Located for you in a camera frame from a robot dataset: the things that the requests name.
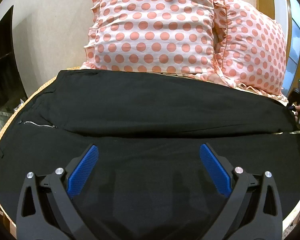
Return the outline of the polka dot pillow right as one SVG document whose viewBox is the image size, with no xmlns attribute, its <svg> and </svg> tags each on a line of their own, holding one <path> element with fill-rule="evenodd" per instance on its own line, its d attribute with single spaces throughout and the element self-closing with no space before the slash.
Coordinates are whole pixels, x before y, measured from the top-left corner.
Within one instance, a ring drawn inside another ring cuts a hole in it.
<svg viewBox="0 0 300 240">
<path fill-rule="evenodd" d="M 243 0 L 213 0 L 216 73 L 228 87 L 282 104 L 286 39 L 275 20 Z"/>
</svg>

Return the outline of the dark furniture by wall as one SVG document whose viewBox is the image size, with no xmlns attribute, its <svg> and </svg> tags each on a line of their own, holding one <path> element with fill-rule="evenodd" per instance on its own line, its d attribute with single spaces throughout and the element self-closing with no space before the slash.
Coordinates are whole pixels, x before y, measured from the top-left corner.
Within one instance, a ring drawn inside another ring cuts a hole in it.
<svg viewBox="0 0 300 240">
<path fill-rule="evenodd" d="M 15 61 L 12 36 L 13 7 L 0 20 L 0 111 L 13 113 L 27 95 Z"/>
</svg>

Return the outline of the window with wooden frame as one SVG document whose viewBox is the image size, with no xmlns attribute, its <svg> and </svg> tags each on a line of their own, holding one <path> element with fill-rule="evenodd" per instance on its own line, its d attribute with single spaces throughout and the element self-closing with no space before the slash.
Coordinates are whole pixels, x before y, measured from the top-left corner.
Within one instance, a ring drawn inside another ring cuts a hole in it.
<svg viewBox="0 0 300 240">
<path fill-rule="evenodd" d="M 256 0 L 257 9 L 282 25 L 286 37 L 286 73 L 282 92 L 292 89 L 300 59 L 300 2 L 298 0 Z"/>
</svg>

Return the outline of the polka dot pillow left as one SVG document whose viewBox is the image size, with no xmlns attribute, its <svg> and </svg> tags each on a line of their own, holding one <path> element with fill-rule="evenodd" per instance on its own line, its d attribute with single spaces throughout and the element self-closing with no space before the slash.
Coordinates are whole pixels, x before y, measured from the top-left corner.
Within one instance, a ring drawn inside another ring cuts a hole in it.
<svg viewBox="0 0 300 240">
<path fill-rule="evenodd" d="M 213 0 L 92 0 L 85 69 L 207 79 L 215 73 Z"/>
</svg>

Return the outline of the polka dot pillow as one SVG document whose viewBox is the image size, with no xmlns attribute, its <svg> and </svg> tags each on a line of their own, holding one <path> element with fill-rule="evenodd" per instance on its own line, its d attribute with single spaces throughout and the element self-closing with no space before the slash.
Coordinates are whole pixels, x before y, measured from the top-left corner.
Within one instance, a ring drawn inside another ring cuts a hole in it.
<svg viewBox="0 0 300 240">
<path fill-rule="evenodd" d="M 213 0 L 92 0 L 85 69 L 207 79 L 215 73 Z"/>
<path fill-rule="evenodd" d="M 243 0 L 213 0 L 216 73 L 228 87 L 282 104 L 286 39 L 275 20 Z"/>
</svg>

